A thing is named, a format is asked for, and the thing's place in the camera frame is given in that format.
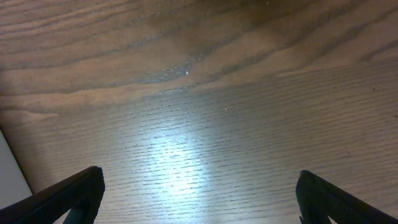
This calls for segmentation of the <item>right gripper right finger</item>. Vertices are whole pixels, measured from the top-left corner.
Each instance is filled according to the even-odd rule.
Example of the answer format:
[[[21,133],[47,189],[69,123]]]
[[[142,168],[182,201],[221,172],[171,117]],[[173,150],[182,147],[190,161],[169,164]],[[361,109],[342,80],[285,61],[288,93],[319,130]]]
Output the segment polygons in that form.
[[[303,170],[295,188],[304,224],[390,223],[397,219],[327,182],[314,173]]]

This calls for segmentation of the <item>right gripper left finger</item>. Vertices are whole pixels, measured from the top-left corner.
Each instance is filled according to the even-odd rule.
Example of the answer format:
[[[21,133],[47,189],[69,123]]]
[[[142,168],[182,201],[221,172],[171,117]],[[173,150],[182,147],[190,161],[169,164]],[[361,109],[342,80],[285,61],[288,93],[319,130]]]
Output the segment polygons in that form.
[[[20,202],[1,209],[1,223],[93,224],[105,191],[103,170],[91,166]]]

